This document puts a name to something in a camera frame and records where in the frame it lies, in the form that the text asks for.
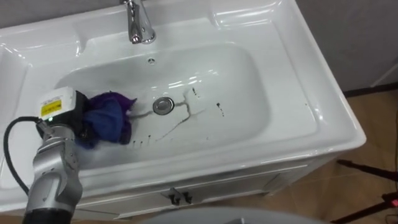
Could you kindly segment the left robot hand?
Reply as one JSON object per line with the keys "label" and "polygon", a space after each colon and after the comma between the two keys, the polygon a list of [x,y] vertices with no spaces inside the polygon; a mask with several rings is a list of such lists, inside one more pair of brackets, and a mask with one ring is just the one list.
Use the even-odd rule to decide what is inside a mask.
{"label": "left robot hand", "polygon": [[42,95],[38,100],[37,115],[49,126],[66,126],[79,136],[85,131],[83,115],[88,109],[88,98],[83,93],[65,86]]}

